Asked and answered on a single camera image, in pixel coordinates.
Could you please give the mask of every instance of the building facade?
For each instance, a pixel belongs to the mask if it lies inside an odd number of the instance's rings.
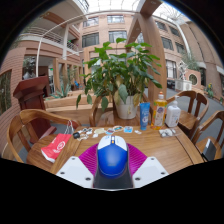
[[[110,13],[91,15],[87,21],[79,24],[81,38],[76,41],[82,61],[89,61],[97,57],[94,53],[95,47],[102,47],[103,43],[115,42],[117,37],[126,38],[129,32],[134,14],[132,13]],[[192,81],[192,87],[205,89],[207,84],[212,83],[217,87],[214,94],[217,97],[224,96],[224,70],[221,61],[215,52],[212,44],[201,32],[201,30],[190,20],[179,27],[161,17],[153,16],[162,39],[165,59],[167,79],[178,79],[180,72],[178,64],[182,59],[182,52],[187,50],[183,38],[186,39],[188,46],[192,49],[200,72],[190,72],[186,74],[186,79]],[[144,42],[140,33],[136,42]],[[124,53],[124,44],[119,45],[117,53]],[[88,69],[85,65],[83,73],[93,72],[94,68]]]

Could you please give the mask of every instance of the pink mouse pad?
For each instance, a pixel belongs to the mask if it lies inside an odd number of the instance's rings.
[[[138,168],[145,162],[147,156],[133,145],[127,145],[129,147],[129,169],[132,176],[138,170]],[[94,176],[97,169],[97,146],[98,144],[91,146],[79,156],[79,159]]]

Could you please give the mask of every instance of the blue bottle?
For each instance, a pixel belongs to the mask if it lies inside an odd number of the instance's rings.
[[[145,131],[148,125],[150,103],[140,103],[140,129]]]

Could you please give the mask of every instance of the bottle cap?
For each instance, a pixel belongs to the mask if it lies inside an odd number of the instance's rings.
[[[164,95],[163,95],[163,92],[159,92],[159,99],[163,99],[164,98]]]

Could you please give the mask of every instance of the white base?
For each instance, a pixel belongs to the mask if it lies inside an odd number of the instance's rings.
[[[121,99],[120,104],[117,105],[115,103],[115,105],[116,105],[118,117],[120,117],[121,119],[132,119],[136,116],[138,107],[134,107],[133,96],[127,97],[126,104],[124,104],[123,100]]]
[[[148,157],[132,176],[133,187],[143,187],[167,175],[169,174],[155,157]]]
[[[56,176],[84,188],[93,188],[94,177],[79,157],[71,156]]]
[[[175,89],[188,91],[192,89],[192,82],[188,80],[175,79]]]

